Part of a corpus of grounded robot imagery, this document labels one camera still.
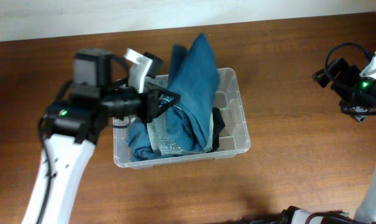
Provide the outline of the dark blue jeans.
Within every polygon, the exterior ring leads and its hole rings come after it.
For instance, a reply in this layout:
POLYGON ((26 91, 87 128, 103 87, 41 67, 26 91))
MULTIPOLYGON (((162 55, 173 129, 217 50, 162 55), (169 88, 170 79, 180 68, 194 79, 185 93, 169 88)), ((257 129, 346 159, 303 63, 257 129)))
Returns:
POLYGON ((180 95, 180 101, 165 112, 165 124, 168 139, 183 152, 204 153, 219 83, 214 52, 204 34, 189 49, 173 46, 167 90, 180 95))

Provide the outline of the small blue cloth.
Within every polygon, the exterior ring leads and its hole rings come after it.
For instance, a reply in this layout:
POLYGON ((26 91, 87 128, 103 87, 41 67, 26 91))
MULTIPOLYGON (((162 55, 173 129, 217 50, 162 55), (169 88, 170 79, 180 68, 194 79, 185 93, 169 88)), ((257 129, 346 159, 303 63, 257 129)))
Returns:
POLYGON ((152 149, 146 124, 134 118, 128 129, 128 146, 132 162, 160 159, 162 156, 152 149))

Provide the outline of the black garment with red trim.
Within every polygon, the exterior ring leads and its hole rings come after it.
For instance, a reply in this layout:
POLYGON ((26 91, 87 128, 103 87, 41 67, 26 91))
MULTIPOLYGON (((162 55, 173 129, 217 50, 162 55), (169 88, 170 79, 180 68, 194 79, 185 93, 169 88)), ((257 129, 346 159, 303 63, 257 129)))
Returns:
POLYGON ((211 115, 212 122, 210 123, 211 128, 206 153, 215 152, 218 150, 220 146, 219 136, 221 131, 226 126, 221 115, 221 110, 219 108, 213 108, 211 115))

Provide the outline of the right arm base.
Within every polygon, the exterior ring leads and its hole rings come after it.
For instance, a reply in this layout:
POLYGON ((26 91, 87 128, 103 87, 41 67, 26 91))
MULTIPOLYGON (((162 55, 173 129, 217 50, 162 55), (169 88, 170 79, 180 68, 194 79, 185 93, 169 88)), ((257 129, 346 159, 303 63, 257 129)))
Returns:
POLYGON ((290 206, 278 215, 248 221, 249 224, 365 224, 347 216, 341 210, 309 212, 290 206))

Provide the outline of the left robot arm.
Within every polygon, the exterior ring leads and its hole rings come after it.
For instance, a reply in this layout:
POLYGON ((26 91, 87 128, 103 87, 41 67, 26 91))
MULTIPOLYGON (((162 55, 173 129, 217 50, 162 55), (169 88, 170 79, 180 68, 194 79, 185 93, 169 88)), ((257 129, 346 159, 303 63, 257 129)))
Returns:
POLYGON ((68 223, 84 170, 101 131, 111 118, 149 123, 180 101, 180 96, 146 82, 162 61, 127 49, 79 49, 73 78, 59 89, 39 119, 41 161, 24 223, 68 223))

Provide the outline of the light blue jeans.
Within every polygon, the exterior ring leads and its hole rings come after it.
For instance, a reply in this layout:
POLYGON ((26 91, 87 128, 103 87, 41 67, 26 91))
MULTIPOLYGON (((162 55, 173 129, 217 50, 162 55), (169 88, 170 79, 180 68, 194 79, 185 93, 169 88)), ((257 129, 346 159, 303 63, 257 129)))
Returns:
POLYGON ((152 150, 165 156, 202 154, 213 149, 213 114, 201 125, 188 110, 174 105, 147 124, 152 150))

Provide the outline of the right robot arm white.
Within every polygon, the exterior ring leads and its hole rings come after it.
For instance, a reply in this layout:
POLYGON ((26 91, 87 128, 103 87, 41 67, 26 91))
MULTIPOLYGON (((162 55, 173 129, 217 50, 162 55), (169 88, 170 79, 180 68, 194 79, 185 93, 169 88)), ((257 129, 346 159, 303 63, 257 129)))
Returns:
MULTIPOLYGON (((340 97, 342 114, 358 123, 376 116, 376 51, 371 52, 353 42, 339 44, 328 52, 323 68, 314 72, 311 78, 322 88, 329 86, 340 97), (344 58, 331 60, 332 54, 344 47, 354 47, 363 53, 366 66, 360 69, 344 58)), ((315 219, 320 223, 376 223, 376 161, 370 185, 352 218, 336 212, 318 212, 307 215, 305 223, 315 219)))

